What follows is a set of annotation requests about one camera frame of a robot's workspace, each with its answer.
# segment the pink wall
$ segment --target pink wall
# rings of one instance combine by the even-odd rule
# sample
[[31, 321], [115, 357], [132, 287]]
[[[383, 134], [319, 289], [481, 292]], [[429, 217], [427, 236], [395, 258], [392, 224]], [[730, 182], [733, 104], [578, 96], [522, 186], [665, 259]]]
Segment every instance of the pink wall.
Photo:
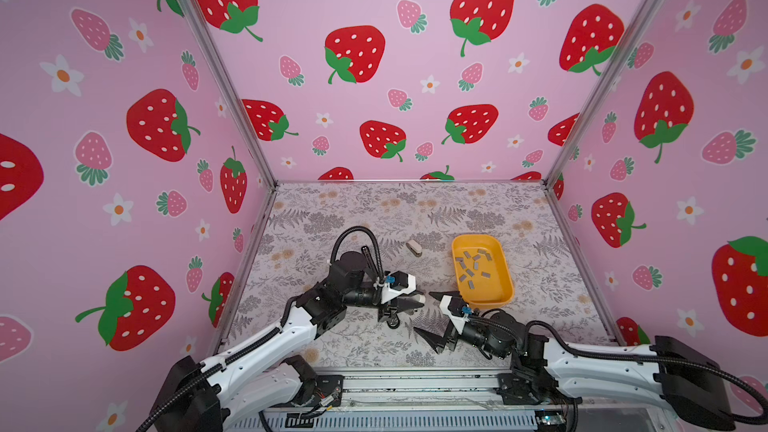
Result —
[[[0, 0], [4, 430], [137, 427], [187, 345], [193, 358], [206, 355], [215, 329], [201, 294], [209, 297], [222, 274], [238, 269], [235, 228], [245, 244], [250, 239], [265, 196], [259, 172], [232, 117], [217, 113], [220, 92], [186, 20], [166, 0], [160, 6], [162, 12], [156, 0]], [[77, 12], [73, 23], [73, 8], [101, 19]], [[119, 62], [104, 52], [109, 34], [110, 52], [123, 54], [112, 55]], [[186, 50], [196, 62], [196, 71], [185, 67], [191, 85], [182, 68]], [[158, 89], [168, 92], [140, 102]], [[200, 130], [191, 133], [186, 154], [176, 100]], [[86, 148], [76, 148], [83, 138]], [[232, 146], [247, 177], [237, 213], [220, 187]], [[200, 159], [212, 172], [205, 187]], [[167, 216], [156, 205], [164, 191]], [[203, 238], [201, 220], [209, 225]], [[190, 293], [194, 257], [203, 265]]]
[[[260, 145], [277, 178], [315, 180], [337, 167], [355, 178], [430, 172], [444, 178], [450, 166], [449, 176], [499, 180], [552, 167], [560, 145], [548, 136], [557, 141], [555, 134], [570, 130], [568, 118], [580, 111], [597, 79], [589, 68], [567, 70], [584, 55], [581, 47], [615, 45], [619, 22], [629, 22], [640, 0], [541, 0], [547, 6], [540, 0], [198, 1], [236, 90], [251, 101]], [[483, 24], [473, 32], [463, 21], [474, 17]], [[451, 18], [458, 19], [456, 30]], [[575, 36], [578, 42], [571, 43]], [[371, 42], [363, 42], [368, 37]], [[464, 38], [481, 45], [467, 43], [462, 57]], [[356, 83], [349, 82], [352, 76]], [[429, 88], [430, 82], [437, 87]], [[546, 103], [532, 106], [539, 97]], [[261, 118], [255, 117], [259, 110]], [[473, 110], [481, 120], [467, 119]], [[466, 143], [449, 137], [449, 117], [460, 126], [468, 120], [469, 130], [453, 131]], [[526, 158], [532, 167], [523, 166]]]
[[[650, 58], [651, 48], [641, 45], [642, 58], [621, 74], [564, 171], [560, 201], [576, 220], [571, 227], [581, 250], [625, 331], [631, 319], [649, 338], [676, 337], [763, 390], [767, 27], [765, 0], [666, 0], [640, 42], [652, 45]], [[710, 52], [713, 38], [730, 44]], [[611, 112], [613, 134], [604, 124]], [[662, 117], [671, 127], [651, 133]], [[620, 196], [609, 196], [615, 193]], [[628, 228], [629, 204], [634, 224], [646, 228]], [[754, 415], [740, 400], [732, 406]]]

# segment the green stem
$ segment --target green stem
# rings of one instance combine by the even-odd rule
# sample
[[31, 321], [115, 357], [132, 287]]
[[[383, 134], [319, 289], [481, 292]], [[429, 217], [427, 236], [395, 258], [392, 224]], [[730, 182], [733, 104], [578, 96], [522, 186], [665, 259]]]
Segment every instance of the green stem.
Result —
[[99, 311], [103, 311], [103, 310], [105, 310], [106, 308], [107, 308], [106, 306], [104, 306], [104, 307], [96, 307], [96, 308], [92, 308], [92, 309], [91, 309], [91, 310], [89, 310], [89, 311], [85, 311], [85, 312], [83, 312], [83, 313], [81, 313], [81, 314], [78, 314], [78, 316], [74, 318], [74, 321], [75, 321], [75, 322], [80, 322], [80, 321], [81, 321], [81, 320], [83, 320], [83, 319], [84, 319], [86, 316], [88, 316], [88, 315], [92, 314], [93, 312], [99, 312]]
[[264, 39], [262, 39], [262, 38], [261, 38], [261, 37], [259, 37], [258, 35], [256, 35], [256, 34], [254, 34], [253, 32], [251, 32], [251, 31], [250, 31], [250, 29], [249, 29], [248, 27], [246, 27], [246, 28], [245, 28], [245, 30], [247, 30], [247, 31], [248, 31], [248, 34], [251, 34], [252, 36], [254, 36], [254, 38], [255, 38], [256, 40], [258, 40], [259, 42], [264, 42]]
[[664, 147], [664, 144], [663, 143], [659, 144], [659, 156], [656, 158], [656, 160], [654, 160], [654, 164], [658, 164], [659, 160], [661, 160], [661, 148], [662, 147]]

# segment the strawberry wallpaper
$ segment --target strawberry wallpaper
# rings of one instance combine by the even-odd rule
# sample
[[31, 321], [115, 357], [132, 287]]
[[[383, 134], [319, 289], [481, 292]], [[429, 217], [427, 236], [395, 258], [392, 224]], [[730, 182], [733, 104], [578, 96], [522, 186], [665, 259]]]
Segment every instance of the strawberry wallpaper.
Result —
[[765, 0], [666, 0], [559, 202], [627, 342], [677, 337], [766, 395], [767, 27]]
[[176, 0], [0, 18], [0, 428], [133, 430], [207, 354], [266, 188]]
[[285, 180], [545, 174], [639, 2], [197, 0]]

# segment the yellow tray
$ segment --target yellow tray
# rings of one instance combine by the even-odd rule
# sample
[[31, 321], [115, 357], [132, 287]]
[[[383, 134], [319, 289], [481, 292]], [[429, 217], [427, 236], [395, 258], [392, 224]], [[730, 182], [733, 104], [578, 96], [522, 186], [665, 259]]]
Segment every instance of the yellow tray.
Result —
[[473, 308], [501, 307], [512, 301], [514, 285], [502, 244], [490, 235], [466, 234], [453, 239], [456, 283]]

